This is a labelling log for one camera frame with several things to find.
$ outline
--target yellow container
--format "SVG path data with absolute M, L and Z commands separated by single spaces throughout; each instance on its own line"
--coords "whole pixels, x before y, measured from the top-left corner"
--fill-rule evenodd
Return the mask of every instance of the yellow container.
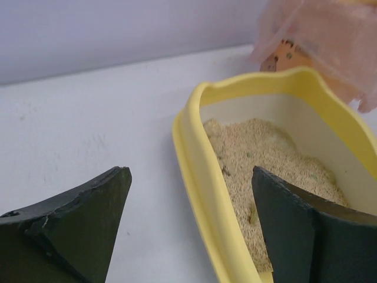
M 351 207 L 377 215 L 377 141 L 362 119 L 306 67 L 198 85 L 173 124 L 173 140 L 197 224 L 221 283 L 272 283 L 258 274 L 204 131 L 252 118 L 284 128 L 299 150 L 336 176 Z

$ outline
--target pink plastic bag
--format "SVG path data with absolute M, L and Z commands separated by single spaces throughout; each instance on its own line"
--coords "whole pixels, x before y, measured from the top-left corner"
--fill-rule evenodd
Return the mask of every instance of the pink plastic bag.
M 279 60 L 277 51 L 280 58 L 286 54 L 280 69 L 273 65 Z M 301 58 L 288 63 L 292 54 Z M 345 103 L 360 100 L 359 111 L 370 112 L 377 107 L 377 7 L 335 0 L 269 0 L 259 18 L 251 59 L 265 71 L 295 64 L 313 67 Z

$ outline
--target grain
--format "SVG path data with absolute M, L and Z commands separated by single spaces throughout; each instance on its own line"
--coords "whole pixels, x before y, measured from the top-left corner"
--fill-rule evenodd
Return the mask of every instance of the grain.
M 322 198 L 348 206 L 334 175 L 315 158 L 303 156 L 292 139 L 272 123 L 252 119 L 204 129 L 219 161 L 241 232 L 258 272 L 272 271 L 252 190 L 254 166 Z

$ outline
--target plastic bag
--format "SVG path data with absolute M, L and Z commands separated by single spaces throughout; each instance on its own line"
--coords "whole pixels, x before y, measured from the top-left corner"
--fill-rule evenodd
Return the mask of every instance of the plastic bag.
M 317 69 L 346 104 L 377 107 L 377 6 L 335 0 L 269 0 L 251 59 L 261 71 Z

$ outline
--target plastic tub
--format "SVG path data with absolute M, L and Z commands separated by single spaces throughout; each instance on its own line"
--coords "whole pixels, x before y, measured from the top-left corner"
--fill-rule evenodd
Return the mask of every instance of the plastic tub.
M 351 207 L 377 215 L 377 141 L 362 119 L 306 67 L 252 73 L 193 91 L 173 124 L 173 140 L 197 224 L 221 283 L 272 283 L 258 274 L 237 223 L 203 123 L 251 118 L 283 127 L 299 150 L 336 176 Z

